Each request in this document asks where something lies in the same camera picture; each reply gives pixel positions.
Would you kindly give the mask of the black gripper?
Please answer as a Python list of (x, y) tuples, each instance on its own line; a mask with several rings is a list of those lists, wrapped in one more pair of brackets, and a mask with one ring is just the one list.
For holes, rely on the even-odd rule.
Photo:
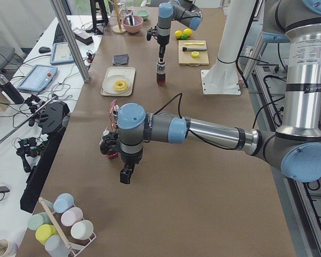
[(123, 184), (131, 183), (131, 176), (136, 164), (139, 164), (141, 158), (123, 158), (124, 167), (120, 171), (120, 182)]
[(159, 52), (158, 52), (158, 55), (159, 55), (159, 59), (164, 59), (164, 55), (165, 55), (165, 49), (166, 49), (166, 45), (168, 44), (169, 42), (168, 41), (159, 41), (158, 44), (159, 44)]

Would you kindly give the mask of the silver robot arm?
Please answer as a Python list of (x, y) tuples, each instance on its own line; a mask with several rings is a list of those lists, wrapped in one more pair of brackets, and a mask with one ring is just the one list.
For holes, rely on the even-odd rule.
[(168, 1), (160, 3), (156, 26), (159, 60), (161, 62), (164, 61), (165, 48), (170, 40), (171, 23), (173, 20), (195, 31), (202, 19), (203, 14), (201, 10), (192, 1)]
[(274, 132), (226, 127), (182, 116), (145, 112), (136, 103), (119, 108), (120, 181), (129, 184), (145, 141), (183, 143), (196, 138), (225, 150), (256, 156), (286, 177), (313, 182), (321, 177), (321, 1), (267, 1), (264, 34), (289, 39), (282, 124)]

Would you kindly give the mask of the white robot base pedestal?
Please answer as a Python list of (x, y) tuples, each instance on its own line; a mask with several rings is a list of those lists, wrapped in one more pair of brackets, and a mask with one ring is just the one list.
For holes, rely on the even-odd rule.
[(233, 0), (227, 18), (216, 63), (201, 75), (203, 94), (240, 95), (237, 58), (248, 24), (252, 22), (257, 1)]

